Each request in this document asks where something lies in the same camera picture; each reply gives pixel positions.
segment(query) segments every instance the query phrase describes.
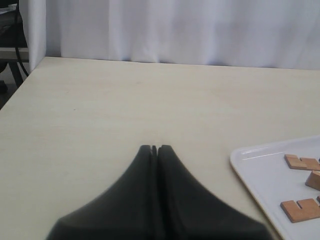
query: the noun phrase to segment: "dark equipment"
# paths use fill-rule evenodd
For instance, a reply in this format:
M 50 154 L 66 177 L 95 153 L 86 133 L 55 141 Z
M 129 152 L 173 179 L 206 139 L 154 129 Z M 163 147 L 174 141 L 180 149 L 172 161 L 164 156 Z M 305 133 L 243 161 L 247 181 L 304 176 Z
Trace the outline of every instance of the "dark equipment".
M 143 145 L 105 193 L 62 217 L 47 240 L 271 240 L 266 227 L 226 205 L 174 150 Z

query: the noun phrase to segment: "plastic tray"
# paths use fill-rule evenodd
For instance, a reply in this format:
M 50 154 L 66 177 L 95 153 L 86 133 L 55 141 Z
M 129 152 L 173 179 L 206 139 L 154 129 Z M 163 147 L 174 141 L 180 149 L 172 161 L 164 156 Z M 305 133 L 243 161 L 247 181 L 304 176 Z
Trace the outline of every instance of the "plastic tray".
M 283 239 L 318 240 L 320 218 L 291 223 L 280 207 L 284 201 L 320 196 L 320 191 L 305 185 L 311 171 L 290 169 L 285 154 L 319 159 L 320 135 L 236 149 L 230 161 Z

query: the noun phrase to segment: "white curtain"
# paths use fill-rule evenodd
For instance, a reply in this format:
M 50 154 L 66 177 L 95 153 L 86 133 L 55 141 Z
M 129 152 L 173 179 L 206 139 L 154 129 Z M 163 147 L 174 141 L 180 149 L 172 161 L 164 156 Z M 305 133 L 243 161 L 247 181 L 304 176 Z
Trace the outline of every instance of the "white curtain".
M 31 69 L 44 55 L 320 69 L 319 0 L 29 0 L 21 11 Z

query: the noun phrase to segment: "wooden puzzle piece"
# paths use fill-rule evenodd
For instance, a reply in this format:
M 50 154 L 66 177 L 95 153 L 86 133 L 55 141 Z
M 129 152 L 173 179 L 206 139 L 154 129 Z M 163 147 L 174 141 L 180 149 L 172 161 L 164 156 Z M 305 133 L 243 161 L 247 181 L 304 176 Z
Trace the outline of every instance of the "wooden puzzle piece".
M 320 164 L 315 158 L 301 157 L 299 159 L 296 155 L 285 154 L 284 159 L 291 169 L 320 171 Z
M 296 203 L 292 200 L 283 201 L 280 206 L 292 223 L 320 218 L 320 207 L 312 198 L 299 200 Z
M 315 158 L 300 157 L 300 160 L 306 164 L 308 170 L 320 171 L 320 164 Z
M 312 171 L 307 178 L 305 185 L 320 191 L 320 172 Z
M 284 159 L 291 169 L 307 170 L 306 163 L 300 161 L 296 155 L 286 154 L 284 155 Z

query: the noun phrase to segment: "white table surface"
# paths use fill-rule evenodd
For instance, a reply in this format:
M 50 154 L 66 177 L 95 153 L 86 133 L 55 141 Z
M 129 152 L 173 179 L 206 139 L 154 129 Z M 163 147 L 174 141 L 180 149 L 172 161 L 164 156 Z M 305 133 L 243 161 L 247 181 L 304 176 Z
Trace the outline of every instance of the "white table surface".
M 46 57 L 0 111 L 0 239 L 45 239 L 142 144 L 172 145 L 206 188 L 274 234 L 229 156 L 320 134 L 319 90 L 312 70 Z

